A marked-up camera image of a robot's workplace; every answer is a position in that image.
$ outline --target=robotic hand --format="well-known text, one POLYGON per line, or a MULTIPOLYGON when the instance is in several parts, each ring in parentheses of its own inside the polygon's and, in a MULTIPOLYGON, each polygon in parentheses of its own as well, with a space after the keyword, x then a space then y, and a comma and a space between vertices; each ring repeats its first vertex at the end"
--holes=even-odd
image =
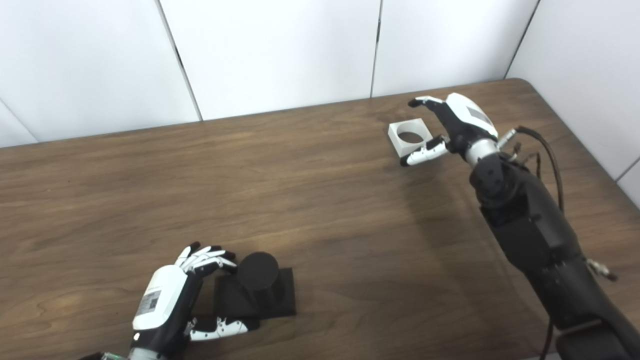
POLYGON ((433 111, 448 136, 437 136, 401 158, 400 164, 416 165, 451 152, 470 165, 469 181, 476 190, 482 216, 507 260, 535 290, 550 323, 563 331, 556 341, 561 357, 640 359, 640 334, 609 300, 591 272, 612 281, 615 276, 584 256, 577 235, 564 217, 556 159, 542 136, 520 126, 498 139, 486 114, 460 94, 450 94, 446 100, 417 97, 408 105, 424 105, 433 111), (557 204, 523 163, 501 151, 517 133, 539 140, 548 152, 558 185, 557 204))
MULTIPOLYGON (((195 242, 180 253, 172 265, 156 270, 133 319, 129 360, 167 360, 182 352, 189 341, 216 340, 258 329, 258 319, 193 317, 203 278, 222 269, 236 271, 236 255, 219 246, 198 249, 195 242)), ((83 359, 126 360, 111 353, 83 359)))

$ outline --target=white block with circular hole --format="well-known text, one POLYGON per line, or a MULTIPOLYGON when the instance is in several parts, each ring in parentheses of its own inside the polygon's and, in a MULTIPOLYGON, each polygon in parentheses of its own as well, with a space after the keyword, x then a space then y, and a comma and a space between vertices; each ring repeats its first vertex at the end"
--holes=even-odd
POLYGON ((398 156, 401 158, 424 146, 427 141, 433 138, 422 119, 393 122, 389 124, 388 134, 392 144, 394 144, 394 148, 396 148, 398 156), (417 143, 406 142, 400 139, 400 134, 403 133, 416 134, 422 138, 422 141, 417 143))

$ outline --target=wood grain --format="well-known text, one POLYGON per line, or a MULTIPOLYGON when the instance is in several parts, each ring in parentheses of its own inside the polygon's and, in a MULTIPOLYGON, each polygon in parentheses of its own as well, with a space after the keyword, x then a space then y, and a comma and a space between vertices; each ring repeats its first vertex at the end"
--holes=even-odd
MULTIPOLYGON (((556 150, 566 212, 640 325, 640 220, 544 100, 512 79, 0 150, 0 359, 128 353, 153 271, 188 243, 292 266, 299 314, 190 345, 199 359, 518 359, 546 316, 477 211, 457 156, 401 168, 387 125, 460 92, 556 150)), ((521 139, 523 152, 540 150, 521 139)), ((554 183, 543 159, 544 180, 554 183)), ((211 284, 199 311, 210 311, 211 284)))

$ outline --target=black cable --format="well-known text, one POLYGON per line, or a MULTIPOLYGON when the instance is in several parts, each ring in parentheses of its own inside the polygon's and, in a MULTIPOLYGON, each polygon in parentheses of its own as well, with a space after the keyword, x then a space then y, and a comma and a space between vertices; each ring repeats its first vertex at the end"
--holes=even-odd
MULTIPOLYGON (((521 134, 529 135, 532 138, 539 141, 542 146, 544 146, 547 154, 549 155, 549 159, 551 160, 551 167, 554 171, 554 177, 556 178, 556 188, 558 190, 558 208, 560 211, 564 213, 564 191, 562 188, 562 179, 560 178, 560 168, 558 167, 558 162, 556 159, 556 155, 554 154, 553 149, 551 149, 551 145, 540 135, 539 132, 529 129, 528 127, 519 126, 516 128, 516 131, 521 134)), ((540 178, 540 153, 536 155, 536 175, 538 179, 540 178)), ((547 354, 549 352, 549 348, 551 347, 551 340, 554 336, 554 323, 551 321, 551 317, 549 318, 549 324, 547 325, 547 336, 545 338, 545 344, 542 348, 542 353, 540 354, 540 360, 545 360, 547 358, 547 354)))
POLYGON ((542 146, 544 146, 545 150, 547 151, 549 159, 551 160, 551 167, 554 171, 554 177, 556 178, 556 186, 558 190, 558 208, 560 208, 560 211, 564 212, 564 191, 562 188, 562 179, 560 178, 560 168, 558 167, 556 155, 551 149, 551 145, 549 145, 549 143, 542 137, 542 135, 540 135, 539 132, 529 129, 528 127, 518 126, 516 128, 516 131, 521 134, 529 135, 532 138, 536 139, 542 144, 542 146))
POLYGON ((549 324, 547 325, 547 338, 545 339, 545 346, 542 347, 542 353, 540 354, 540 360, 545 360, 551 347, 551 339, 554 337, 554 323, 549 318, 549 324))

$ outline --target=robot finger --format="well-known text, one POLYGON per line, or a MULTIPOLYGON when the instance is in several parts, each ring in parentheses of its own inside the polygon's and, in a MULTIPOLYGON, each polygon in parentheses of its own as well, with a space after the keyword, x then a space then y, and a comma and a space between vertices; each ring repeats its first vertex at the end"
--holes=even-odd
POLYGON ((207 341, 240 335, 260 327, 258 319, 213 318, 213 321, 198 321, 190 332, 191 341, 207 341))
POLYGON ((210 256, 222 256, 225 259, 233 260, 236 258, 236 255, 231 251, 222 250, 221 246, 212 246, 211 250, 208 252, 210 256))
POLYGON ((184 271, 187 271, 190 267, 191 264, 196 263, 198 261, 198 258, 206 253, 208 253, 208 251, 211 250, 210 246, 204 247, 196 252, 194 252, 193 254, 190 255, 190 257, 187 258, 187 260, 185 260, 182 265, 180 266, 184 271))
POLYGON ((211 275, 217 269, 223 269, 234 274, 236 272, 236 267, 236 264, 221 257, 206 259, 204 261, 200 261, 191 265, 193 271, 196 274, 201 275, 202 277, 211 275))
POLYGON ((175 260, 174 264, 181 266, 184 263, 184 261, 187 260, 187 258, 199 247, 200 247, 200 243, 196 241, 191 245, 187 246, 186 248, 184 248, 184 250, 182 250, 180 255, 178 255, 178 258, 175 260))
POLYGON ((220 268, 220 263, 217 261, 214 261, 214 259, 211 259, 210 263, 197 264, 197 266, 193 268, 193 272, 200 277, 206 277, 216 272, 216 270, 219 268, 220 268))

